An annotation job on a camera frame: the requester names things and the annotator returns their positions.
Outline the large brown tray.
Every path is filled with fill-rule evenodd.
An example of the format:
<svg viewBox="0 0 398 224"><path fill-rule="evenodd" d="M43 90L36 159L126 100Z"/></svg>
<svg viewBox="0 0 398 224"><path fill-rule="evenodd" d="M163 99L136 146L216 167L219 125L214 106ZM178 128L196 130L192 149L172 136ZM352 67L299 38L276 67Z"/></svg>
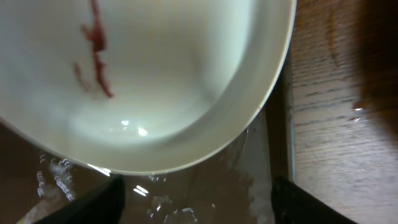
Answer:
<svg viewBox="0 0 398 224"><path fill-rule="evenodd" d="M229 146L188 169L126 176L122 223L273 223L272 180L295 180L292 65ZM108 177L49 154L1 127L1 222L33 223Z"/></svg>

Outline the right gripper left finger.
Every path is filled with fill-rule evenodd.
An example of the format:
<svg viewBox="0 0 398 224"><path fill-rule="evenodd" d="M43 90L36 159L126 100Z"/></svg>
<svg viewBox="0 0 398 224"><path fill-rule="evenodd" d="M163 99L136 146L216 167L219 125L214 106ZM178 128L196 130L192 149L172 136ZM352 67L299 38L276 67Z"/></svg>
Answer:
<svg viewBox="0 0 398 224"><path fill-rule="evenodd" d="M36 224L118 224L125 206L126 186L112 175L102 186L37 221Z"/></svg>

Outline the white plate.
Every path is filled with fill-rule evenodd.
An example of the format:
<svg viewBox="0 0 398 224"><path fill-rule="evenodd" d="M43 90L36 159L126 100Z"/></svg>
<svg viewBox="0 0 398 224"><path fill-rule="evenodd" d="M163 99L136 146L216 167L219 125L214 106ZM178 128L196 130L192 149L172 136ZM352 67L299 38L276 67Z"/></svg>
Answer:
<svg viewBox="0 0 398 224"><path fill-rule="evenodd" d="M2 1L1 121L46 151L107 173L193 166L264 106L296 5Z"/></svg>

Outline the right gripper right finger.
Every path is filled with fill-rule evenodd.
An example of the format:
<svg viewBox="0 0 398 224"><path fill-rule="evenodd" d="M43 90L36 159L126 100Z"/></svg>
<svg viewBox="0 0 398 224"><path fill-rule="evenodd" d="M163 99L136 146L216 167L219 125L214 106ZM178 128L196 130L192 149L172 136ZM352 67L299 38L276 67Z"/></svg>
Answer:
<svg viewBox="0 0 398 224"><path fill-rule="evenodd" d="M283 177L272 181L271 204L276 224L355 224Z"/></svg>

